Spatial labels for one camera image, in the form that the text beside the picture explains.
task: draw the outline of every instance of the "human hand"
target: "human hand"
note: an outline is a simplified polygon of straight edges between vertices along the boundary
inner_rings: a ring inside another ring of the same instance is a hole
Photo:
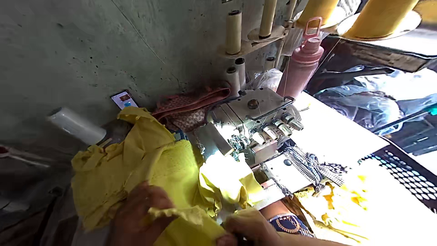
[[[244,236],[256,246],[280,244],[280,236],[274,227],[255,208],[240,210],[230,215],[223,227],[230,234],[219,237],[216,241],[217,246],[237,246],[238,240],[235,235]]]
[[[117,210],[107,246],[153,245],[175,218],[157,218],[145,225],[144,219],[151,207],[167,209],[174,205],[162,188],[142,182],[129,193],[125,203]]]

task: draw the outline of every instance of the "white table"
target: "white table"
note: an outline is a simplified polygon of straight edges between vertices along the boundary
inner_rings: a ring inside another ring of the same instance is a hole
[[[351,167],[389,144],[305,92],[293,105],[298,110],[309,109],[300,112],[304,129],[293,131],[291,139],[319,160]]]

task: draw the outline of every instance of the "plastic wrap roll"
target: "plastic wrap roll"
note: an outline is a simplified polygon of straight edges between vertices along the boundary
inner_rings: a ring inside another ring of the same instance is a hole
[[[235,59],[235,68],[238,72],[238,77],[240,81],[240,90],[244,91],[246,89],[246,63],[244,58]]]
[[[297,20],[297,26],[305,27],[309,19],[313,17],[322,17],[322,25],[326,24],[339,0],[309,0],[302,12],[302,15]],[[309,27],[317,27],[318,22],[312,21]]]
[[[233,55],[241,50],[241,11],[229,12],[226,18],[226,53]]]
[[[264,72],[269,71],[270,69],[274,69],[274,57],[267,57],[266,62],[264,63]]]
[[[263,16],[261,18],[261,26],[259,36],[262,39],[270,37],[272,33],[274,11],[276,9],[277,0],[265,0]]]
[[[105,129],[92,124],[69,108],[56,109],[47,120],[89,145],[100,142],[106,135]]]
[[[231,96],[238,96],[238,91],[240,90],[240,79],[235,67],[228,67],[228,69],[226,69],[226,80],[231,87]]]
[[[346,38],[380,38],[392,34],[419,0],[369,0]]]

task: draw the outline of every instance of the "black perforated metal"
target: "black perforated metal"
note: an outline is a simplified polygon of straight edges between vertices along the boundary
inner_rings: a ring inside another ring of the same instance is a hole
[[[394,145],[367,155],[358,163],[369,158],[378,160],[380,166],[386,168],[412,195],[437,214],[437,176]]]

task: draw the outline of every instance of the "concrete wall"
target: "concrete wall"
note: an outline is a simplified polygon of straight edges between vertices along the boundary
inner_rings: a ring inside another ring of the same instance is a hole
[[[278,0],[280,20],[287,0]],[[0,142],[64,152],[73,142],[45,122],[67,106],[96,124],[114,119],[114,93],[144,107],[220,78],[230,60],[225,16],[243,11],[243,37],[259,26],[264,0],[3,0],[0,2]],[[274,45],[247,55],[261,70]]]

